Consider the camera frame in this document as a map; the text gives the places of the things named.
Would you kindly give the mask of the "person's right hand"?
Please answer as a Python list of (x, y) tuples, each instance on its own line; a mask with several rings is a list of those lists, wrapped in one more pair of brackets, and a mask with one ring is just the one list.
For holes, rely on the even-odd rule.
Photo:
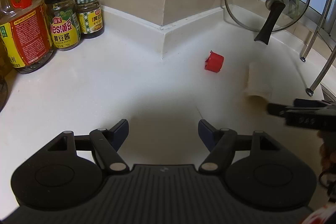
[(335, 132), (319, 131), (317, 135), (323, 140), (319, 149), (322, 170), (335, 174)]

